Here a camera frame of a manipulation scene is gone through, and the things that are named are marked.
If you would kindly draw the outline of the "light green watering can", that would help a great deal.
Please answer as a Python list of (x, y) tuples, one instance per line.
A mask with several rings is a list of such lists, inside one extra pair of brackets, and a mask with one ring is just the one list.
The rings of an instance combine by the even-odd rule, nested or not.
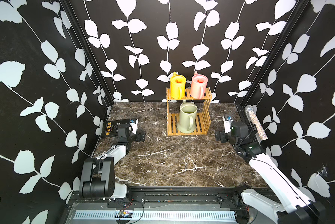
[(180, 105), (179, 121), (177, 128), (182, 133), (192, 133), (196, 129), (197, 106), (193, 102)]

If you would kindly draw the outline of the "wooden slatted two-tier shelf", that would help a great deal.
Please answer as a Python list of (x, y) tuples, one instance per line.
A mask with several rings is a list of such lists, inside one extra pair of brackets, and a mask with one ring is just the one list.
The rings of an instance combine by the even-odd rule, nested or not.
[(182, 133), (177, 128), (177, 122), (179, 121), (178, 113), (171, 113), (169, 110), (169, 102), (174, 99), (171, 97), (171, 89), (166, 89), (166, 104), (167, 104), (167, 134), (168, 136), (179, 136), (179, 135), (206, 135), (211, 125), (209, 107), (212, 101), (212, 93), (209, 87), (205, 89), (204, 96), (202, 100), (204, 100), (201, 106), (198, 106), (195, 125), (196, 128), (191, 133)]

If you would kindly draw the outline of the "yellow plastic watering can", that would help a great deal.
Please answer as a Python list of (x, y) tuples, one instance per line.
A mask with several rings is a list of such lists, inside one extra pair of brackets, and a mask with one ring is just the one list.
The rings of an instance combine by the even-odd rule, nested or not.
[(181, 100), (185, 97), (186, 77), (183, 75), (173, 73), (170, 78), (170, 96), (173, 99)]

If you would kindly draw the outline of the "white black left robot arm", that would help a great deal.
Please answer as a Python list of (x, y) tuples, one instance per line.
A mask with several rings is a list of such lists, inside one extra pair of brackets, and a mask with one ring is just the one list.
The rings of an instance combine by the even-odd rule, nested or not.
[(115, 181), (114, 166), (130, 151), (133, 142), (144, 142), (146, 131), (122, 124), (118, 128), (118, 139), (103, 155), (84, 161), (79, 186), (82, 198), (125, 198), (128, 186)]

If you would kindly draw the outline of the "pink plastic watering can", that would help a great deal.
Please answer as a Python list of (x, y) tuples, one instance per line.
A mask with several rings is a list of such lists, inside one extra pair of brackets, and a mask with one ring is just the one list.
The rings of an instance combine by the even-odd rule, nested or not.
[(202, 99), (207, 83), (208, 78), (205, 75), (198, 74), (196, 71), (191, 80), (190, 96), (195, 99)]

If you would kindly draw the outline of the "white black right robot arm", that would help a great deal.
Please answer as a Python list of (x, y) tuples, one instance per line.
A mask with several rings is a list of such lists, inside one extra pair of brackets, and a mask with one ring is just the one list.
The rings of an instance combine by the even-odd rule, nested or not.
[(257, 128), (245, 122), (226, 120), (224, 128), (215, 131), (215, 138), (222, 143), (230, 143), (237, 155), (268, 184), (278, 201), (242, 186), (234, 192), (235, 205), (251, 206), (276, 224), (322, 224), (326, 217), (325, 207), (312, 201), (287, 179), (255, 139), (256, 133)]

